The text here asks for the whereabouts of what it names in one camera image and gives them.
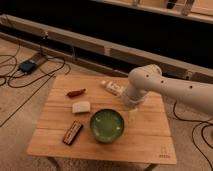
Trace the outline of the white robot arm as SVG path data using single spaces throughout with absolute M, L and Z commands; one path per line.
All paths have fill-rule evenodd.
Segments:
M 149 91 L 174 98 L 203 113 L 213 114 L 213 84 L 165 77 L 155 64 L 130 71 L 121 99 L 126 106 L 134 108 L 144 101 Z

